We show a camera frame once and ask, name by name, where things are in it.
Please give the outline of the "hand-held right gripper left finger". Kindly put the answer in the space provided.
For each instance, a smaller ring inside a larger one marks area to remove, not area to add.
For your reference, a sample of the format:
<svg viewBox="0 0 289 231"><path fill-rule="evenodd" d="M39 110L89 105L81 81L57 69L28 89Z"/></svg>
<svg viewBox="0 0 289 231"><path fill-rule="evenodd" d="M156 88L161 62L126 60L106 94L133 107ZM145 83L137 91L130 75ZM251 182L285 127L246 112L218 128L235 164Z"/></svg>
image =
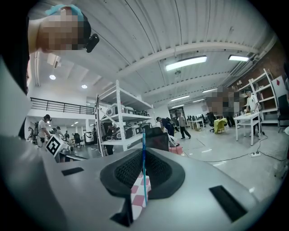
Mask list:
<svg viewBox="0 0 289 231"><path fill-rule="evenodd" d="M111 195L129 197L131 188L142 169L142 150L136 149L103 168L100 172L100 181Z"/></svg>

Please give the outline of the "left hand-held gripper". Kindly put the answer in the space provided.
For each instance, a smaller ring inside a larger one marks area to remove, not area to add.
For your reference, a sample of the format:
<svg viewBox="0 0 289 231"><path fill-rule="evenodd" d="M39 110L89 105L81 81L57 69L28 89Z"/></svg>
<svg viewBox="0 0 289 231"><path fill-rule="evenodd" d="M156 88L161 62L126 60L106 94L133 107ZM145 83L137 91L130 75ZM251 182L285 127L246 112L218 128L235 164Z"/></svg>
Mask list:
<svg viewBox="0 0 289 231"><path fill-rule="evenodd" d="M84 157L77 156L72 146L55 135L48 140L46 151L53 155L57 163L86 160Z"/></svg>

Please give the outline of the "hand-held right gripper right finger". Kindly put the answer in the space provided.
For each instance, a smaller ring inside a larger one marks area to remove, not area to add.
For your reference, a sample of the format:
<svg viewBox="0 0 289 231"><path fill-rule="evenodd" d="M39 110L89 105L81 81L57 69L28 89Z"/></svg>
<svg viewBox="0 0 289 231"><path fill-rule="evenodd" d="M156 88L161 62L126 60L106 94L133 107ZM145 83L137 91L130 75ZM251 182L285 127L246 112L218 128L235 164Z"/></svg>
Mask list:
<svg viewBox="0 0 289 231"><path fill-rule="evenodd" d="M145 168L151 185L148 199L167 199L182 186L185 170L175 160L176 157L171 152L146 149Z"/></svg>

